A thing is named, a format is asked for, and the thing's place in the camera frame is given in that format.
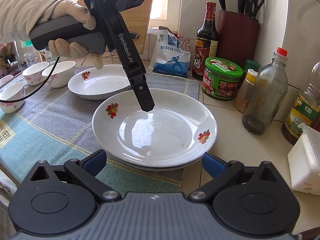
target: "green jar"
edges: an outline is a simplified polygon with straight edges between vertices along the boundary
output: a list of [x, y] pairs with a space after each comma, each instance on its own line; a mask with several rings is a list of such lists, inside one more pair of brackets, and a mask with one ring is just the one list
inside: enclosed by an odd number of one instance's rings
[[216, 99], [233, 99], [239, 90], [242, 68], [232, 61], [218, 57], [207, 58], [205, 66], [202, 90]]

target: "wooden cutting board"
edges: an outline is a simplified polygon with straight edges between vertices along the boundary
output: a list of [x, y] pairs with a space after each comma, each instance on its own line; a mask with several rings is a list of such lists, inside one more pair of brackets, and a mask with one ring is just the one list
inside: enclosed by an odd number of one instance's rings
[[[87, 8], [83, 0], [79, 0], [78, 4]], [[143, 54], [144, 44], [147, 36], [149, 25], [152, 0], [145, 0], [140, 6], [120, 12], [125, 24], [130, 32], [139, 34], [139, 38], [133, 40], [139, 54]]]

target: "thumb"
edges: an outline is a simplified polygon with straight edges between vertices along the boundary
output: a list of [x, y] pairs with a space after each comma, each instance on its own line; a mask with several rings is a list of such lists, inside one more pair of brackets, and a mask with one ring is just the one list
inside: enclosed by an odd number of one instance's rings
[[87, 8], [75, 3], [71, 0], [64, 0], [57, 4], [54, 12], [58, 11], [63, 15], [71, 15], [78, 22], [83, 23], [83, 26], [88, 30], [93, 30], [96, 27], [96, 20], [90, 14], [90, 11]]
[[103, 67], [103, 60], [102, 60], [103, 54], [97, 54], [97, 53], [91, 53], [91, 58], [93, 61], [93, 65], [96, 69], [100, 70]]

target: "hand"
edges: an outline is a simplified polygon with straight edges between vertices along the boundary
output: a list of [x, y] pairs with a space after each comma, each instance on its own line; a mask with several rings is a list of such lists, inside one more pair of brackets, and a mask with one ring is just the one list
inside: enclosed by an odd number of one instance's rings
[[[54, 8], [50, 19], [55, 19], [68, 14], [78, 22], [83, 23], [84, 27], [88, 30], [93, 30], [96, 27], [96, 20], [90, 15], [90, 11], [71, 0], [64, 0], [58, 3]], [[70, 44], [64, 39], [49, 41], [49, 50], [52, 55], [56, 57], [82, 58], [89, 54], [86, 48], [79, 43], [72, 42]], [[102, 69], [103, 67], [102, 55], [103, 54], [91, 52], [93, 65], [97, 69]]]

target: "plaid tablecloth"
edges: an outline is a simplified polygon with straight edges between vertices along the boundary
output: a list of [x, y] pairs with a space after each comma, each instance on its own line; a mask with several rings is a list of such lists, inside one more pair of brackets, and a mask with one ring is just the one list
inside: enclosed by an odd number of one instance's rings
[[[77, 68], [76, 72], [85, 69]], [[156, 73], [146, 76], [150, 88], [174, 90], [198, 99], [197, 81]], [[22, 76], [12, 83], [21, 81], [25, 83], [26, 94], [35, 89]], [[21, 182], [37, 160], [61, 165], [71, 158], [85, 158], [101, 148], [91, 126], [92, 115], [101, 103], [80, 98], [68, 87], [53, 89], [46, 84], [15, 113], [5, 114], [0, 110], [0, 130], [9, 128], [12, 133], [11, 139], [0, 147], [0, 162]], [[171, 192], [179, 190], [183, 171], [139, 170], [108, 154], [107, 165], [97, 178], [121, 194]]]

